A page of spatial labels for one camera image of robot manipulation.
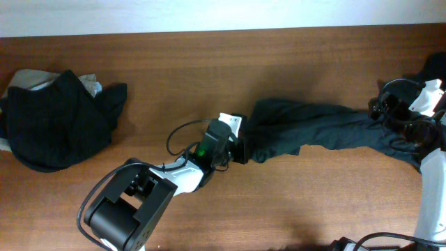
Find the dark green Nike t-shirt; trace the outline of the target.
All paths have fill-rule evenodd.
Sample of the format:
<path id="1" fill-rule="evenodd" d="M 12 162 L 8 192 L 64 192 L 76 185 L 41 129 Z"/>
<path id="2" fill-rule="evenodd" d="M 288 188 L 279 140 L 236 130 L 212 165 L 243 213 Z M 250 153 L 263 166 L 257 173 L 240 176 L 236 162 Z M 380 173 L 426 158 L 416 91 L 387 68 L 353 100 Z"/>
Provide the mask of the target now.
<path id="1" fill-rule="evenodd" d="M 304 145 L 328 150 L 369 147 L 420 168 L 416 146 L 363 111 L 341 105 L 269 98 L 255 103 L 245 128 L 250 159 L 298 155 Z"/>

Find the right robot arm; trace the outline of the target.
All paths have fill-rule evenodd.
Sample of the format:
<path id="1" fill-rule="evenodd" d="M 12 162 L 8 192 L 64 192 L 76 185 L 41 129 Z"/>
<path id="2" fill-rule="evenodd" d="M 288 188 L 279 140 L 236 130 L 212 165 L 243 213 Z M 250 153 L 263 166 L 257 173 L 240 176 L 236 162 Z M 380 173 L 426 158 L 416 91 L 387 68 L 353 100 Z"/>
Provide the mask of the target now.
<path id="1" fill-rule="evenodd" d="M 331 251 L 353 250 L 444 250 L 445 249 L 445 94 L 443 91 L 422 92 L 409 106 L 412 112 L 425 116 L 424 125 L 414 122 L 406 126 L 405 136 L 421 147 L 422 197 L 415 233 L 412 236 L 376 232 L 355 242 L 346 237 L 333 241 Z M 369 246 L 374 238 L 395 238 L 408 241 L 399 246 Z"/>

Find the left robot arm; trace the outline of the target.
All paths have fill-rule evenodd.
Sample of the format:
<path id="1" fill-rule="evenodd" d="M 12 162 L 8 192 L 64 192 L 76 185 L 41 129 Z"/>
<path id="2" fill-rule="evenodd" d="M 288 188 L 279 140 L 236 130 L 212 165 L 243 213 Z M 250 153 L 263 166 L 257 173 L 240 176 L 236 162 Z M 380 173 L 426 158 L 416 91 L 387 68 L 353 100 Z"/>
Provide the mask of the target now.
<path id="1" fill-rule="evenodd" d="M 230 162 L 245 164 L 247 117 L 221 113 L 207 122 L 202 140 L 177 153 L 174 162 L 153 165 L 130 158 L 103 177 L 77 213 L 81 234 L 105 250 L 144 250 L 175 196 L 203 188 Z"/>

